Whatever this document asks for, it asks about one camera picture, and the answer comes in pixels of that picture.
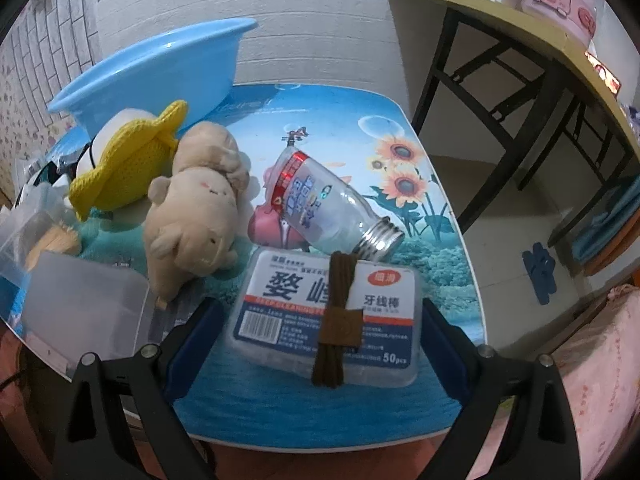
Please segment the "frosted plastic box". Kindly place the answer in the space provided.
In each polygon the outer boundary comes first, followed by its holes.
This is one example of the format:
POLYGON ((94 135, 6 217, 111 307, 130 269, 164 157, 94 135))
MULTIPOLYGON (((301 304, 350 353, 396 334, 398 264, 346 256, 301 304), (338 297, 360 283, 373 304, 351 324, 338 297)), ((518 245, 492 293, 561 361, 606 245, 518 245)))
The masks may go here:
POLYGON ((30 274, 22 323, 73 362, 89 351, 126 358, 136 352, 142 313, 152 302, 148 280, 135 270, 43 252, 30 274))

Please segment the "dental floss pick box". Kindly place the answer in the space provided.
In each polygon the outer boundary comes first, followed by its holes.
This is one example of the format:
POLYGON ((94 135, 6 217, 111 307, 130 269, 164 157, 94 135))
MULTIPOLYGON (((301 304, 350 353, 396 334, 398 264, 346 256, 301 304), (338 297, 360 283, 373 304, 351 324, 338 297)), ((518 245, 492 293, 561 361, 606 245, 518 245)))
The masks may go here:
MULTIPOLYGON (((311 378, 329 291, 328 256, 256 250, 227 324, 228 345, 256 364, 311 378)), ((420 303, 415 270, 356 264, 346 310, 362 315, 361 344, 343 354, 344 382, 402 388, 416 380, 420 303)))

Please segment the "brown lace bundle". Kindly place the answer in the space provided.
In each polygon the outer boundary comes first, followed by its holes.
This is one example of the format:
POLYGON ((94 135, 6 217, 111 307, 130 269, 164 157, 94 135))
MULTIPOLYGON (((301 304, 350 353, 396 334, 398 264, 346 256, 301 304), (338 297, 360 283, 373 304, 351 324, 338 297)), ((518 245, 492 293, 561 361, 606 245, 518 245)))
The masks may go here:
POLYGON ((348 310, 358 258, 334 252, 329 265, 328 303, 322 314, 311 382, 335 389, 344 384, 344 353, 358 350, 362 341, 363 310, 348 310))

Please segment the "beige plush bear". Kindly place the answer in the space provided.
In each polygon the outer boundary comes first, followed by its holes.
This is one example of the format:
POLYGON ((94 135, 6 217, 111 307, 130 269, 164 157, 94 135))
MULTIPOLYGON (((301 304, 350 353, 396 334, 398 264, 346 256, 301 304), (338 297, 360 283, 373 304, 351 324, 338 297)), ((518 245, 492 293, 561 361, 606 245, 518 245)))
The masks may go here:
POLYGON ((180 139, 172 175, 155 178, 148 189, 151 207, 143 222, 148 279, 162 304, 182 285, 232 268, 239 225, 238 200, 250 182, 231 132, 199 122, 180 139))

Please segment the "clear box with toothpicks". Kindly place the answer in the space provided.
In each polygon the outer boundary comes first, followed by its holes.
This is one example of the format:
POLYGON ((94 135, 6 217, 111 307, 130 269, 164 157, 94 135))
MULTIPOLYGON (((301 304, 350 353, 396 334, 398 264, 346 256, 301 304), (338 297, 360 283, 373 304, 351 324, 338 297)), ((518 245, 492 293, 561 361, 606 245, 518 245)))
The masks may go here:
POLYGON ((17 287, 43 252, 78 256, 81 240, 73 211, 57 188, 43 183, 17 206, 1 211, 1 276, 17 287))

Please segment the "white yellow plush toy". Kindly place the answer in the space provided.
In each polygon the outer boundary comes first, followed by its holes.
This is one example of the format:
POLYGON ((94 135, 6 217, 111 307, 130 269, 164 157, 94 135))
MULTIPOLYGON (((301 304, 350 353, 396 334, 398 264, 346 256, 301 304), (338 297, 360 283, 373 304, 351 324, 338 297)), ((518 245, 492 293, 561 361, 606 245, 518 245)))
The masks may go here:
POLYGON ((67 199, 78 220, 86 221, 93 209, 113 212, 141 200, 168 169, 188 110, 177 100, 159 115, 138 108, 115 114, 80 156, 70 184, 67 199))

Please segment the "clear glass bottle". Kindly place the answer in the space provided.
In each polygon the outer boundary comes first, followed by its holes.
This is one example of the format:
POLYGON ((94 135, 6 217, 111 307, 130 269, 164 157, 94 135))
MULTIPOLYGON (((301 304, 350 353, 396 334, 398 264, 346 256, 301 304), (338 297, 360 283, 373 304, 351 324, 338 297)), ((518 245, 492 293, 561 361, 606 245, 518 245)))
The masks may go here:
POLYGON ((404 239, 390 218, 376 214, 349 184, 294 146, 277 159, 266 190, 267 204, 324 254, 382 261, 404 239))

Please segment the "pictorial table mat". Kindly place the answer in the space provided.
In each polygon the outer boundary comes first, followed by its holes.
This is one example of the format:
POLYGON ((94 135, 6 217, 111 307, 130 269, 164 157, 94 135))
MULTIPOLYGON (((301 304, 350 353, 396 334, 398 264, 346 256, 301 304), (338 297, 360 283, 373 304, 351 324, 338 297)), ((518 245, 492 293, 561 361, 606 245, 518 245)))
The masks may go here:
POLYGON ((476 342, 464 240, 402 109, 380 94, 244 84, 99 105, 66 192, 1 227, 1 316, 72 377, 159 344, 200 304, 166 392, 192 436, 335 450, 419 439, 460 411, 425 356, 429 299, 476 342))

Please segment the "blue plastic basin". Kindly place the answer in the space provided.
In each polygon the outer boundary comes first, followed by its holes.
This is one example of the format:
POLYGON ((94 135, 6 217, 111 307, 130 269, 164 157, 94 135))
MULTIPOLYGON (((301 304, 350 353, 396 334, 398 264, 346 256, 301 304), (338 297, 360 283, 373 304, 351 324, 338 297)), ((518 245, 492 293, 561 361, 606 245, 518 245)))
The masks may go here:
POLYGON ((188 103, 184 124, 201 120, 233 86, 243 35, 254 18, 225 18, 146 38, 92 66, 58 92, 48 112, 66 112, 95 136, 126 108, 159 115, 175 100, 188 103))

